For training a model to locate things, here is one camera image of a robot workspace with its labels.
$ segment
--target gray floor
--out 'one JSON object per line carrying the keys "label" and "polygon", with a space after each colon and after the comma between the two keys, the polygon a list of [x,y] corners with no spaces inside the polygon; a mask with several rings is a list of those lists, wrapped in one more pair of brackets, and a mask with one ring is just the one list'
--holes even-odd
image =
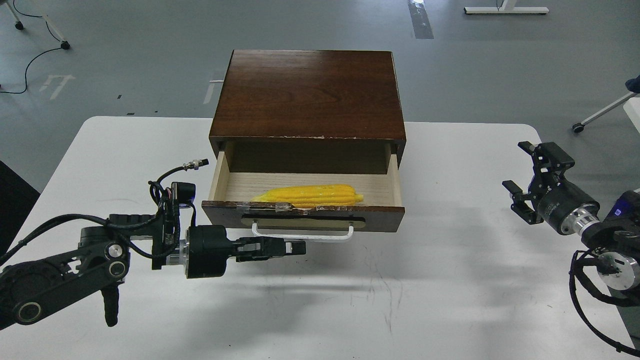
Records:
{"label": "gray floor", "polygon": [[[576,159],[568,177],[608,210],[640,187],[640,135],[621,107],[580,135],[570,127],[639,74],[640,2],[521,0],[550,13],[463,13],[492,1],[425,0],[432,40],[415,39],[407,0],[42,1],[72,49],[37,59],[27,93],[0,94],[0,160],[42,191],[87,118],[212,117],[220,88],[205,104],[209,80],[233,49],[390,50],[406,121],[532,125]],[[44,21],[21,19],[17,31],[0,6],[3,90],[22,90],[27,62],[57,46]],[[49,75],[74,79],[51,99],[60,79],[40,91]],[[624,318],[640,334],[639,317]]]}

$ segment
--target screw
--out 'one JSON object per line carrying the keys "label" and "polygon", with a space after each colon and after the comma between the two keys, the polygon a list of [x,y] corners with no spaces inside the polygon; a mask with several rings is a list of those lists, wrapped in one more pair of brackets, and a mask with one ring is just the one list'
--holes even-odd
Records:
{"label": "screw", "polygon": [[107,248],[107,255],[111,256],[112,258],[119,258],[120,256],[122,256],[122,252],[122,246],[118,244],[112,244]]}
{"label": "screw", "polygon": [[42,308],[37,302],[28,302],[20,306],[18,319],[22,322],[34,322],[42,314]]}
{"label": "screw", "polygon": [[120,261],[116,261],[115,263],[109,265],[109,274],[113,277],[120,277],[124,274],[126,267]]}

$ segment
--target wooden top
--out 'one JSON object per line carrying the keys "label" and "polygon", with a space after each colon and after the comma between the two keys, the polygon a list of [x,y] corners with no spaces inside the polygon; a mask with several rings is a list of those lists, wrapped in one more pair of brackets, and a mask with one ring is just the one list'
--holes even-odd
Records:
{"label": "wooden top", "polygon": [[406,141],[392,53],[235,50],[210,132],[252,138]]}

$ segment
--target connector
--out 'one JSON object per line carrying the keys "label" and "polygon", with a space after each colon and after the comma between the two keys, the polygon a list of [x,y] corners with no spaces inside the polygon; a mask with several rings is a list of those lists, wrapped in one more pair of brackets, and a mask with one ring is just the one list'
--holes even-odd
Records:
{"label": "connector", "polygon": [[193,160],[188,163],[182,164],[182,167],[184,168],[184,171],[187,171],[191,168],[193,170],[198,170],[200,167],[203,167],[208,164],[209,164],[209,159]]}

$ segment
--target corn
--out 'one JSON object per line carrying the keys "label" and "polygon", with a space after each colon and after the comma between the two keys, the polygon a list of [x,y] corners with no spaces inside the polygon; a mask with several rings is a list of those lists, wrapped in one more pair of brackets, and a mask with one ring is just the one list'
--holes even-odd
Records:
{"label": "corn", "polygon": [[362,194],[346,184],[289,186],[269,190],[251,201],[290,202],[296,208],[314,208],[318,205],[353,206],[364,200]]}

